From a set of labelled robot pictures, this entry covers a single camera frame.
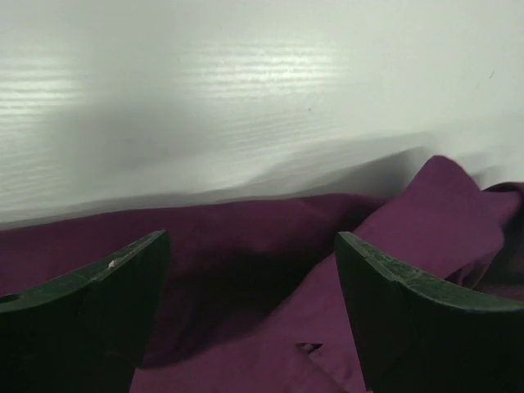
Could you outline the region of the purple surgical drape cloth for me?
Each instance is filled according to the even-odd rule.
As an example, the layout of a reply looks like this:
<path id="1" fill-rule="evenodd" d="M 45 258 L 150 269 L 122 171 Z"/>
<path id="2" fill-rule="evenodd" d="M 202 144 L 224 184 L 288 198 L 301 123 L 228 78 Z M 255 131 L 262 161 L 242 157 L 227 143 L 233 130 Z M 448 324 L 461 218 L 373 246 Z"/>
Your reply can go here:
<path id="1" fill-rule="evenodd" d="M 165 231 L 170 263 L 127 392 L 371 392 L 337 270 L 339 233 L 523 304 L 523 186 L 480 189 L 432 157 L 397 197 L 128 210 L 1 234 L 1 299 Z"/>

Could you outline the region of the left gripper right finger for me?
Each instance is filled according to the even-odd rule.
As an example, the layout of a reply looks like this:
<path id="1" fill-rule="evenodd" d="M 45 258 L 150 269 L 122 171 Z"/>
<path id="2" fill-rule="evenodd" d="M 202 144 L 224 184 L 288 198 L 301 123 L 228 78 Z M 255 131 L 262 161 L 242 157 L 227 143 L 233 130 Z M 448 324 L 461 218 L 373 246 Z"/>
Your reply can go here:
<path id="1" fill-rule="evenodd" d="M 352 233 L 337 235 L 335 255 L 368 391 L 522 391 L 522 302 L 445 281 Z"/>

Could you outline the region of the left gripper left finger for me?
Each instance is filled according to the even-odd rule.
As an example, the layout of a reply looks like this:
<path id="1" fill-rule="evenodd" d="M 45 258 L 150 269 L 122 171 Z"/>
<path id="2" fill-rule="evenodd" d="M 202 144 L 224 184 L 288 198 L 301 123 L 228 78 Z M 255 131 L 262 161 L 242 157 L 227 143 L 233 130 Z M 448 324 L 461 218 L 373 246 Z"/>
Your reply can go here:
<path id="1" fill-rule="evenodd" d="M 1 299 L 3 392 L 127 392 L 142 367 L 170 263 L 156 231 Z"/>

